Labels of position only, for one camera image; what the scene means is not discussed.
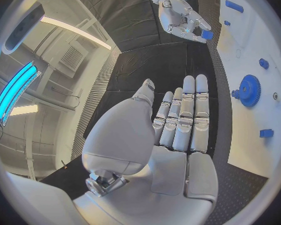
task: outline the screw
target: screw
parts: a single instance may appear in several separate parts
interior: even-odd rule
[[[274,99],[274,100],[277,100],[277,98],[278,98],[278,94],[277,94],[277,92],[274,92],[274,94],[273,94],[273,99]]]

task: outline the ventilation grille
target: ventilation grille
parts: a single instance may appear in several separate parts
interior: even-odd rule
[[[69,69],[76,72],[84,56],[73,46],[70,46],[60,61]]]
[[[93,116],[94,111],[96,110],[101,98],[103,97],[108,82],[110,80],[110,77],[112,75],[112,72],[114,70],[115,64],[117,62],[117,59],[119,55],[121,54],[121,51],[119,48],[116,46],[109,54],[107,60],[105,61],[103,67],[101,68],[97,78],[94,81],[94,84],[90,90],[90,93],[87,97],[87,100],[85,102],[75,138],[74,138],[74,143],[72,147],[72,152],[71,152],[71,161],[78,156],[81,155],[83,146],[85,144],[85,139],[83,137],[83,134]]]

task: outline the air vent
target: air vent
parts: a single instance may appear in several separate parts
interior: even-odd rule
[[[76,48],[70,46],[60,59],[60,62],[76,72],[83,58],[84,56]]]

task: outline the textured rubber surface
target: textured rubber surface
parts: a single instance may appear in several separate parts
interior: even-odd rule
[[[219,107],[217,140],[213,155],[219,193],[216,207],[206,224],[222,225],[240,212],[257,195],[267,179],[227,163],[232,137],[232,107],[227,77],[217,51],[221,32],[220,7],[217,5],[219,0],[198,0],[198,3],[200,15],[211,25],[214,33],[213,39],[207,41],[207,46],[215,71]]]

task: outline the blue light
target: blue light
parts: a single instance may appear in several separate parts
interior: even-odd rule
[[[3,98],[3,101],[0,104],[0,119],[2,119],[6,109],[10,105],[14,96],[18,93],[21,87],[31,78],[33,74],[37,72],[35,66],[29,68],[22,76],[14,83],[14,85],[9,89],[6,96]]]
[[[2,118],[2,125],[5,126],[7,119],[9,118],[12,110],[14,109],[17,101],[19,98],[22,96],[22,94],[25,92],[25,90],[30,86],[30,84],[33,83],[33,81],[40,75],[40,72],[35,73],[22,87],[21,89],[17,92],[17,94],[14,96],[12,99],[9,107],[7,108],[4,117]]]
[[[0,104],[10,88],[15,84],[15,82],[33,65],[33,61],[29,62],[26,66],[24,66],[7,84],[7,86],[4,88],[3,92],[0,95]]]

